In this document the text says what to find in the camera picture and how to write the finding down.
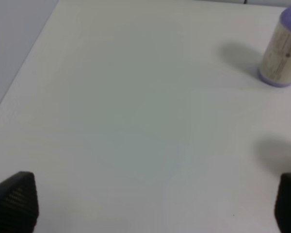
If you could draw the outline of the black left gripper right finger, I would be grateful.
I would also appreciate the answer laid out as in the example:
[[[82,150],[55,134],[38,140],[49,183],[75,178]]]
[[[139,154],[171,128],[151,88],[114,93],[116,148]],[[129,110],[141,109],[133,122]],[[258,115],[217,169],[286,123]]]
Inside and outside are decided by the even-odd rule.
[[[280,177],[275,219],[282,233],[291,233],[291,173],[283,173]]]

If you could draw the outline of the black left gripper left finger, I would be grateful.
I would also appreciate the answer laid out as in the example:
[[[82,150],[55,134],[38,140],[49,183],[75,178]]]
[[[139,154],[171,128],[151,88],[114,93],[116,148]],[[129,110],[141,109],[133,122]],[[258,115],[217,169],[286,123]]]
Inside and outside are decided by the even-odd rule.
[[[32,172],[20,171],[0,183],[0,233],[32,233],[38,217]]]

